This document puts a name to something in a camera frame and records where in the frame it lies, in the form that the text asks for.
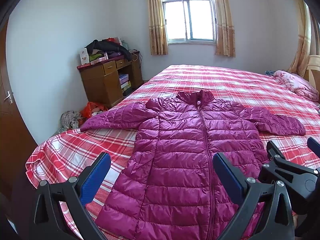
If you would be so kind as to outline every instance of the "jacket sleeve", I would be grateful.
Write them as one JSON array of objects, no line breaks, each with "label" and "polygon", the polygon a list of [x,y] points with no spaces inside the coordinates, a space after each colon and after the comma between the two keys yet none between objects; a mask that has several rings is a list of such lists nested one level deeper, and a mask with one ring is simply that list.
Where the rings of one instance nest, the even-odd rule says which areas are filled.
[{"label": "jacket sleeve", "polygon": [[253,122],[259,131],[282,136],[306,134],[304,126],[296,118],[272,114],[268,109],[260,106],[245,108],[239,103],[234,103],[234,107],[241,118]]},{"label": "jacket sleeve", "polygon": [[81,132],[89,129],[137,129],[144,121],[154,118],[159,114],[159,101],[149,100],[146,104],[142,102],[129,103],[116,109],[98,114],[89,118],[80,128]]}]

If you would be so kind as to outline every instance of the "jacket zipper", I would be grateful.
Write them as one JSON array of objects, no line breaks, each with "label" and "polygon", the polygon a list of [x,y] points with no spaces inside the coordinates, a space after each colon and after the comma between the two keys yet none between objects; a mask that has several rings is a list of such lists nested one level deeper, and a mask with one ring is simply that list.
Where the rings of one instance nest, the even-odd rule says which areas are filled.
[{"label": "jacket zipper", "polygon": [[200,115],[201,121],[202,121],[203,134],[204,134],[204,144],[205,144],[206,153],[207,153],[208,162],[209,162],[209,175],[210,175],[209,183],[210,183],[210,203],[211,203],[210,208],[211,208],[211,210],[210,210],[210,220],[209,220],[209,228],[208,228],[207,240],[211,240],[212,239],[212,234],[213,234],[212,223],[213,223],[213,216],[214,216],[214,208],[212,208],[212,206],[214,205],[214,203],[213,203],[213,193],[212,193],[213,164],[212,164],[212,158],[211,158],[210,153],[209,153],[209,147],[208,147],[208,141],[207,141],[207,132],[206,132],[205,125],[204,125],[204,118],[202,116],[201,111],[198,109],[198,107],[197,107],[197,110],[199,112],[199,115]]}]

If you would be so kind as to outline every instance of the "purple box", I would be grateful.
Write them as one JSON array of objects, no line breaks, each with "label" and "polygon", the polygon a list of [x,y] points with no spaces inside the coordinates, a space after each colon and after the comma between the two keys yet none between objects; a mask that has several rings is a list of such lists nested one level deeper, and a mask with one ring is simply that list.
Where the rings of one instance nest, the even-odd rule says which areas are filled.
[{"label": "purple box", "polygon": [[126,83],[127,81],[129,81],[129,75],[128,74],[120,74],[119,79],[120,79],[120,84],[122,85],[123,83]]}]

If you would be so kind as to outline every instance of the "bed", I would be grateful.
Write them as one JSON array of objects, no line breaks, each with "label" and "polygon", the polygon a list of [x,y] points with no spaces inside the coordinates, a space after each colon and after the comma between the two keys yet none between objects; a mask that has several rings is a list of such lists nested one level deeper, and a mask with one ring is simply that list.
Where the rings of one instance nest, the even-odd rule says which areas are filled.
[{"label": "bed", "polygon": [[[306,128],[305,136],[274,136],[260,133],[266,146],[276,143],[286,159],[312,168],[320,166],[320,159],[307,148],[308,137],[320,141],[320,115],[317,103],[292,92],[274,77],[219,67],[172,65],[128,96],[115,107],[130,102],[146,102],[150,98],[174,97],[178,91],[210,90],[216,98],[239,102],[245,106],[263,106],[273,114],[295,117]],[[101,152],[111,156],[111,169],[94,200],[86,205],[93,220],[100,212],[119,173],[132,154],[135,131],[100,129],[80,133],[71,130],[56,135],[38,146],[26,163],[26,175],[34,187],[42,179],[50,183],[64,182],[79,175],[93,163]],[[80,236],[67,206],[62,210],[69,227]],[[123,239],[102,230],[108,239]]]}]

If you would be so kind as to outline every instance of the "green cloth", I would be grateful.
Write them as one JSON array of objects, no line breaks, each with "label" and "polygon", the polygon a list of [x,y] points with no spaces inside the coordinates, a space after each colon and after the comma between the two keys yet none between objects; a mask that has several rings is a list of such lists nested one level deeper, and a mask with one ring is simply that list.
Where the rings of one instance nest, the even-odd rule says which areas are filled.
[{"label": "green cloth", "polygon": [[90,62],[91,61],[93,61],[93,60],[95,60],[95,59],[97,59],[97,58],[100,58],[100,57],[102,57],[102,54],[94,54],[94,55],[89,55],[89,60],[90,60]]}]

